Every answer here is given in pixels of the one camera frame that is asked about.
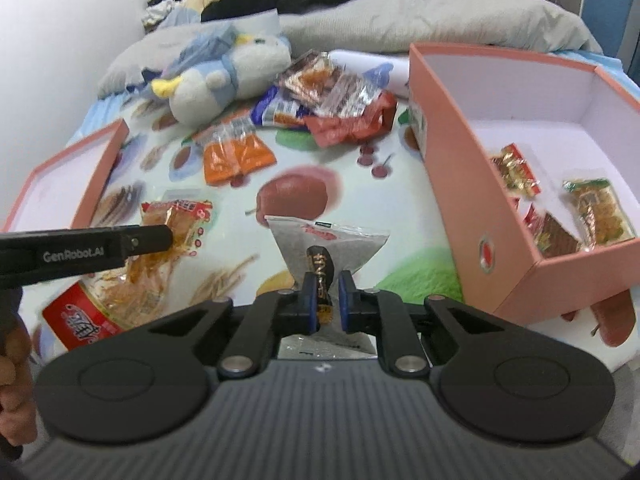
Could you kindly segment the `person left hand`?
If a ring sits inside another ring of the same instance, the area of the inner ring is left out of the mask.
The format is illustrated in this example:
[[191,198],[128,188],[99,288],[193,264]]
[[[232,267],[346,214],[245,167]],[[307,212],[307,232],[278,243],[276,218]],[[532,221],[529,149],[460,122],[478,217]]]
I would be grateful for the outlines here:
[[32,342],[18,318],[1,352],[1,435],[13,446],[32,443],[37,437],[30,352]]

